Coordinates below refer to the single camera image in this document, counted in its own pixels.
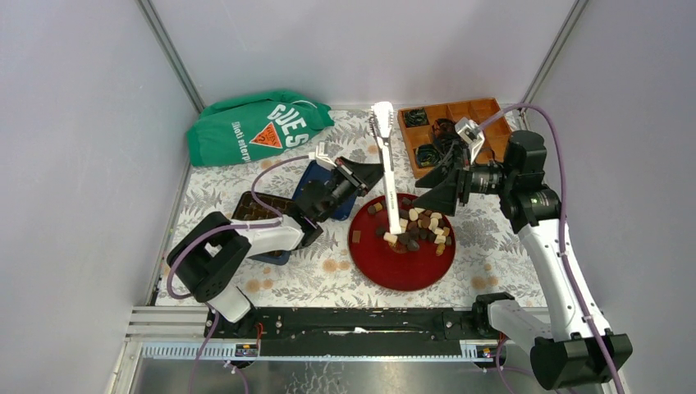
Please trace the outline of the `silver metal tongs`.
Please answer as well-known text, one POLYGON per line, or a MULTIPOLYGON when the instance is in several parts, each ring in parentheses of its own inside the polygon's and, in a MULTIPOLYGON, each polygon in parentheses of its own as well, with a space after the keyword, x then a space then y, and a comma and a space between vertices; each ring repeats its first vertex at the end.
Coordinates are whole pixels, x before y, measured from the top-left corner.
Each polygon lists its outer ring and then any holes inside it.
POLYGON ((382 101, 371 106, 370 126, 381 154, 383 166, 382 180, 389 232, 399 235, 403 230, 401 229, 401 218, 399 215, 395 170, 392 157, 391 132, 394 126, 394 120, 395 111, 392 103, 382 101))

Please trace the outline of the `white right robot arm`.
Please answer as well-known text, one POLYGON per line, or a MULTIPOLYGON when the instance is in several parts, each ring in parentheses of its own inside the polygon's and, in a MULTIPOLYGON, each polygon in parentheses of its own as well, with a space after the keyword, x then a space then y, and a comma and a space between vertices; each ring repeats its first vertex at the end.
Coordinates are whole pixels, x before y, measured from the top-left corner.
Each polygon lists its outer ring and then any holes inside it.
POLYGON ((501 162, 477 164, 481 135, 455 138, 441 162, 416 185, 424 194, 415 205, 453 215, 472 194, 496 195, 501 211, 531 258, 549 320, 524 310, 507 292, 476 298, 470 325, 479 337, 501 334, 530 358, 537 382, 547 390, 617 383, 632 355, 625 334, 613 332, 595 303, 570 242, 562 199, 544 180, 543 137, 516 131, 501 162))

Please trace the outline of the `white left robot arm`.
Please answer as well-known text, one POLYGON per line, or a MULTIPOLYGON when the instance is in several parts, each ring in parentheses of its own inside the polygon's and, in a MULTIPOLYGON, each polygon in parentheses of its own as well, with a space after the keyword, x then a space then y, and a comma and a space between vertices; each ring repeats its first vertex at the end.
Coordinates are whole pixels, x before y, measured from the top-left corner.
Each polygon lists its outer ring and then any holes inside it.
POLYGON ((252 304, 232 283, 241 263, 259 254, 311 245, 323 233, 321 222, 350 197, 366 195, 384 173, 380 163, 339 157, 333 164, 328 180, 310 181, 285 212, 274 209, 269 219, 233 221, 220 212, 208 214, 167 256, 170 296, 206 304, 234 337, 250 334, 252 304))

